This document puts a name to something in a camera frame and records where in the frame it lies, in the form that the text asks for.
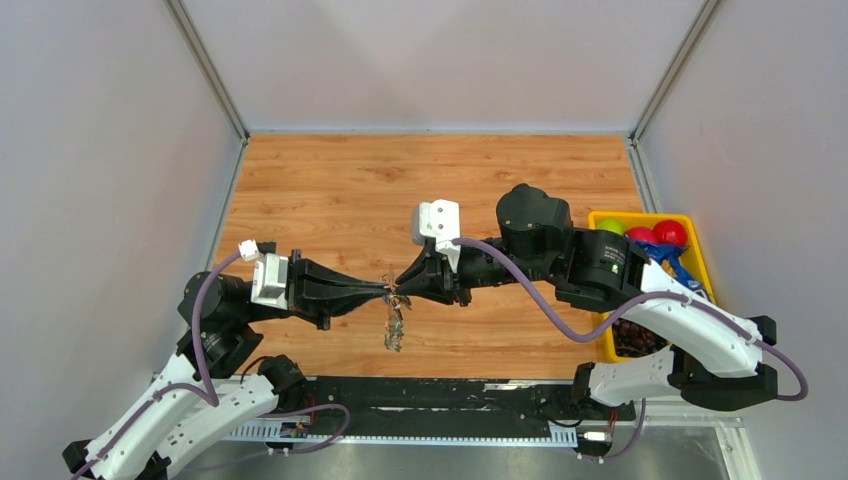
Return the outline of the metal keyring plate with rings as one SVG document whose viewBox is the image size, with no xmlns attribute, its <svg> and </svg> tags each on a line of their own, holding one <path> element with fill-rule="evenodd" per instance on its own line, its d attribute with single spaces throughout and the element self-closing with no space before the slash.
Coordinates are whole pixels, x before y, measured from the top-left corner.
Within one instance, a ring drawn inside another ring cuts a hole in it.
<svg viewBox="0 0 848 480">
<path fill-rule="evenodd" d="M 408 296 L 400 295 L 396 292 L 395 278 L 393 266 L 390 265 L 388 273 L 382 277 L 382 280 L 386 284 L 386 292 L 383 300 L 388 308 L 384 346 L 389 351 L 400 353 L 402 351 L 402 339 L 404 337 L 403 313 L 412 308 L 412 301 Z"/>
</svg>

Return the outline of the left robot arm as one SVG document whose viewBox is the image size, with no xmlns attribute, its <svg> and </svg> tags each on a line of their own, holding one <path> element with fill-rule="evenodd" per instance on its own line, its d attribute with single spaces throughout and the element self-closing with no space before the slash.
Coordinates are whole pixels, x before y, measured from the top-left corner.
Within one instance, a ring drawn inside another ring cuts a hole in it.
<svg viewBox="0 0 848 480">
<path fill-rule="evenodd" d="M 186 284 L 178 311 L 188 324 L 174 353 L 133 406 L 94 439 L 70 443 L 63 459 L 74 479 L 173 479 L 203 450 L 256 417 L 302 417 L 306 378 L 285 355 L 226 395 L 231 379 L 262 342 L 253 324 L 290 317 L 327 330 L 333 318 L 385 296 L 387 284 L 324 267 L 299 250 L 247 240 Z"/>
</svg>

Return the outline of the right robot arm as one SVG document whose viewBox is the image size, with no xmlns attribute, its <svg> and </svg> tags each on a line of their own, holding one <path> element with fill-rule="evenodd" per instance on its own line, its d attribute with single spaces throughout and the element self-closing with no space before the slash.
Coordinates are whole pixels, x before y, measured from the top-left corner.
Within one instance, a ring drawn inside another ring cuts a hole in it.
<svg viewBox="0 0 848 480">
<path fill-rule="evenodd" d="M 630 321 L 666 346 L 621 363 L 588 362 L 573 378 L 571 403 L 584 417 L 608 407 L 676 395 L 714 411 L 737 411 L 778 398 L 778 375 L 765 364 L 775 342 L 767 317 L 732 315 L 685 287 L 624 236 L 573 225 L 566 201 L 520 184 L 496 205 L 499 235 L 486 240 L 459 232 L 455 202 L 420 204 L 413 216 L 422 250 L 396 281 L 404 296 L 465 306 L 477 288 L 518 283 L 569 339 L 570 329 L 538 291 L 550 284 L 558 301 Z"/>
</svg>

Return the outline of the green ball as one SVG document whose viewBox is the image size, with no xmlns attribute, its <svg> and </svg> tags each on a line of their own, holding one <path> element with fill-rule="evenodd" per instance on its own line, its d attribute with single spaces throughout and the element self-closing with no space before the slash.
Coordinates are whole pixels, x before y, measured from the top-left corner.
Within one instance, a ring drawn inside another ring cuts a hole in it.
<svg viewBox="0 0 848 480">
<path fill-rule="evenodd" d="M 614 218 L 602 219 L 596 223 L 595 227 L 598 230 L 604 230 L 618 235 L 624 235 L 626 233 L 626 227 Z"/>
</svg>

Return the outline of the purple grapes bunch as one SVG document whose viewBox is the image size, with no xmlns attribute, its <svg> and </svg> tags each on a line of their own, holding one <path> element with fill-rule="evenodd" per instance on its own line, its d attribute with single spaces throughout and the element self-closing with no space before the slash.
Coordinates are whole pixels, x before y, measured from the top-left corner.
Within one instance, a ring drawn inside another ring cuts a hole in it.
<svg viewBox="0 0 848 480">
<path fill-rule="evenodd" d="M 644 357 L 669 345 L 665 338 L 626 319 L 616 320 L 610 333 L 614 353 L 622 358 Z"/>
</svg>

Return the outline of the pink ball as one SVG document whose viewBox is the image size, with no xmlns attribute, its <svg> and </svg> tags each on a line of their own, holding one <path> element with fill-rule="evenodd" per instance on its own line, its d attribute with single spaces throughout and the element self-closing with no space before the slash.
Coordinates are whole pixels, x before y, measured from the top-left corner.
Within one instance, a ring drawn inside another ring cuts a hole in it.
<svg viewBox="0 0 848 480">
<path fill-rule="evenodd" d="M 658 236 L 652 228 L 638 226 L 626 231 L 626 237 L 634 242 L 642 242 L 649 244 L 658 244 L 660 242 Z"/>
</svg>

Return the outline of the blue chips bag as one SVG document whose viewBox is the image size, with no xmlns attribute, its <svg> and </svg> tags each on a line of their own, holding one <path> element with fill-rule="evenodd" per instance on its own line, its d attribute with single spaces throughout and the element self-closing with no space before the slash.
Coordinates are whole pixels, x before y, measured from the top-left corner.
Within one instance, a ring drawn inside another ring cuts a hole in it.
<svg viewBox="0 0 848 480">
<path fill-rule="evenodd" d="M 697 280 L 681 262 L 682 255 L 689 249 L 688 246 L 643 241 L 636 241 L 635 244 L 642 248 L 652 260 L 656 261 L 678 283 L 693 292 L 706 291 L 704 284 Z"/>
</svg>

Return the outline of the red ball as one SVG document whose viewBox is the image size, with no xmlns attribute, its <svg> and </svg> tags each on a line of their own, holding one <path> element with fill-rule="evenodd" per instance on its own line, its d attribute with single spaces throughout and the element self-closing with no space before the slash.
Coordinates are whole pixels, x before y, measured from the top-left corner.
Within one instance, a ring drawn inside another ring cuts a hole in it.
<svg viewBox="0 0 848 480">
<path fill-rule="evenodd" d="M 653 233 L 660 244 L 685 247 L 688 244 L 689 235 L 685 226 L 671 219 L 659 221 L 653 227 Z"/>
</svg>

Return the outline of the yellow plastic bin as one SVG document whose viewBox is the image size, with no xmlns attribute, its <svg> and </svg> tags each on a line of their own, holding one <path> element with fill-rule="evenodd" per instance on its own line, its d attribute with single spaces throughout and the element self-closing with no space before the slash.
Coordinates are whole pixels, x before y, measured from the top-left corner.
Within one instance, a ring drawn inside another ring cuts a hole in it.
<svg viewBox="0 0 848 480">
<path fill-rule="evenodd" d="M 676 220 L 682 223 L 689 235 L 688 244 L 686 246 L 689 247 L 686 253 L 684 253 L 681 257 L 681 262 L 683 266 L 700 282 L 702 282 L 705 286 L 706 291 L 703 292 L 695 292 L 706 299 L 712 301 L 714 299 L 714 291 L 711 285 L 711 281 L 709 279 L 709 275 L 707 272 L 706 264 L 703 259 L 703 255 L 700 250 L 700 244 L 697 238 L 696 230 L 694 227 L 694 223 L 691 219 L 682 214 L 668 214 L 668 213 L 633 213 L 633 212 L 617 212 L 617 211 L 593 211 L 589 214 L 588 224 L 591 228 L 597 229 L 595 227 L 596 223 L 605 218 L 614 218 L 620 221 L 625 227 L 626 231 L 638 226 L 652 228 L 656 223 L 662 220 L 671 219 Z M 603 359 L 609 363 L 618 363 L 627 361 L 632 358 L 622 358 L 618 357 L 613 350 L 612 344 L 612 334 L 610 333 L 610 329 L 606 330 L 601 337 L 601 343 L 603 346 Z"/>
</svg>

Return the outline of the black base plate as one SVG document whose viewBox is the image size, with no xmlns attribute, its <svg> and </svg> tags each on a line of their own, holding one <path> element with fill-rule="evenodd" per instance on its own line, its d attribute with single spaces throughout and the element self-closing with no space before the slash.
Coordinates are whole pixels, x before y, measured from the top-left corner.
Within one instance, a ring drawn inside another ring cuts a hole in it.
<svg viewBox="0 0 848 480">
<path fill-rule="evenodd" d="M 557 426 L 632 421 L 633 404 L 607 407 L 573 397 L 564 381 L 318 376 L 283 393 L 275 412 L 320 406 L 309 414 L 320 433 L 368 421 L 400 425 L 489 425 L 520 419 Z"/>
</svg>

